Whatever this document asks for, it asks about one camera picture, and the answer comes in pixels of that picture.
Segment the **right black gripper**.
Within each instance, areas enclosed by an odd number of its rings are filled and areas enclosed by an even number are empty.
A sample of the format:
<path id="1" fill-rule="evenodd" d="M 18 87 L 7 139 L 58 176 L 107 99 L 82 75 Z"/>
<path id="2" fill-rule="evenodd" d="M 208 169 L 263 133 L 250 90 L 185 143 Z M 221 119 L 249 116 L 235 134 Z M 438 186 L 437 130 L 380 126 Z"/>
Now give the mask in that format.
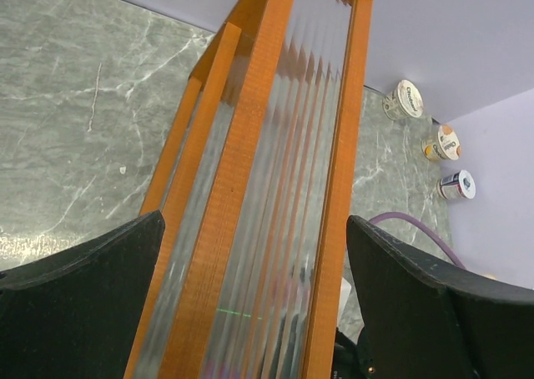
<path id="1" fill-rule="evenodd" d="M 353 342 L 341 331 L 335 333 L 332 379 L 367 379 L 375 377 L 375 364 L 370 353 L 366 331 L 361 331 Z"/>

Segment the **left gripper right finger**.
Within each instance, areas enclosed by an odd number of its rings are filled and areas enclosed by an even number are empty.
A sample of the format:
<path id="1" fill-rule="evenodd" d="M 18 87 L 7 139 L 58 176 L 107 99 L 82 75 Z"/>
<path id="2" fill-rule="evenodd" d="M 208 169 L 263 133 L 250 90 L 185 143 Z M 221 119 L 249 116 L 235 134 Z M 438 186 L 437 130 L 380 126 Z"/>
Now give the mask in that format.
<path id="1" fill-rule="evenodd" d="M 353 215 L 350 269 L 377 378 L 531 378 L 533 292 L 457 267 Z"/>

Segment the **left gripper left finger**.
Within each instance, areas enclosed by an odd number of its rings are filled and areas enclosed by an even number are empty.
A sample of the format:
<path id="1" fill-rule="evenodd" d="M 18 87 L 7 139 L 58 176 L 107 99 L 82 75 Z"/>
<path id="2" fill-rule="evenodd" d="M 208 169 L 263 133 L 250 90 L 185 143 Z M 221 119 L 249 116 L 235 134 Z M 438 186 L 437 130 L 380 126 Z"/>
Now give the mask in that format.
<path id="1" fill-rule="evenodd" d="M 155 210 L 1 273 L 3 378 L 121 378 L 164 234 Z"/>

